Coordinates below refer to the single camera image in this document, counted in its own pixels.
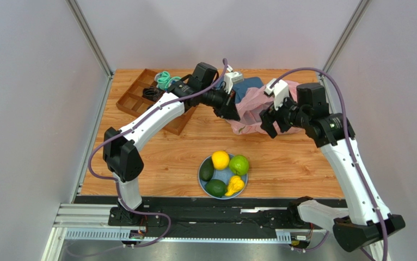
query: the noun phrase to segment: pink cloth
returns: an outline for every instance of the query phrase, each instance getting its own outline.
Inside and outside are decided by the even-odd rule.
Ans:
[[[289,85],[289,91],[291,92],[292,98],[297,100],[297,86],[299,83],[286,80]],[[231,124],[232,131],[235,134],[248,134],[259,132],[267,134],[263,129],[260,128],[262,120],[260,119],[260,112],[267,109],[273,104],[273,96],[268,97],[263,94],[265,85],[261,88],[249,88],[247,89],[246,95],[242,98],[241,102],[236,104],[237,112],[241,117],[240,121],[227,120]],[[292,134],[300,131],[299,128],[290,128],[287,132],[281,133],[278,124],[273,124],[278,134]]]

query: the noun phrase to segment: white wall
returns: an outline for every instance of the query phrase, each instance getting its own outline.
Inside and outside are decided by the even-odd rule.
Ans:
[[[393,260],[417,260],[417,1],[372,1],[332,69],[365,165],[407,227]]]
[[[0,260],[40,260],[105,86],[65,1],[0,1]]]
[[[324,66],[359,0],[78,0],[113,69]]]

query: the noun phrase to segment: yellow bell pepper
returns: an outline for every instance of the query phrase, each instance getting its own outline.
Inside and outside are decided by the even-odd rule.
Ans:
[[[241,191],[246,184],[241,179],[240,176],[234,175],[229,179],[228,183],[228,192],[226,192],[225,196],[230,197],[234,193]]]

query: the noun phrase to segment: blue fabric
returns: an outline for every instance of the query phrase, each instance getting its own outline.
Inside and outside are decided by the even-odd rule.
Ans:
[[[235,103],[238,104],[241,102],[242,98],[246,96],[247,89],[252,87],[261,88],[262,86],[263,82],[259,77],[247,78],[240,83],[236,83],[232,86],[232,89],[236,91]]]

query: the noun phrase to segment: wooden organizer box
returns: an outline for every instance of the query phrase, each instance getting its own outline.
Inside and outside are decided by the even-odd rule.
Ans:
[[[150,86],[157,86],[157,83],[154,81],[155,75],[157,75],[156,71],[144,69],[139,77],[118,100],[116,103],[117,108],[135,117],[139,117],[145,113],[148,107],[154,105],[155,102],[142,97],[143,90],[144,88],[148,88]],[[163,127],[163,129],[173,134],[180,135],[194,111],[195,107],[190,108],[183,115],[170,121],[165,127]]]

